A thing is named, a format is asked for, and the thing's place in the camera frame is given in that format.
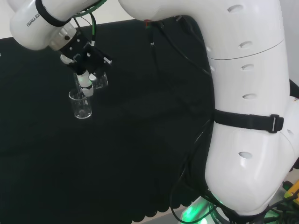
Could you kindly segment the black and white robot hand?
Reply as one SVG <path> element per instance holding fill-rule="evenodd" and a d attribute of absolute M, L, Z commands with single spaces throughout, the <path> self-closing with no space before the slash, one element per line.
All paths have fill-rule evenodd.
<path fill-rule="evenodd" d="M 90 72 L 87 69 L 87 53 L 91 45 L 88 39 L 77 31 L 75 35 L 62 47 L 61 60 L 75 73 L 80 92 L 85 97 L 91 97 L 94 93 L 93 83 L 89 79 Z"/>

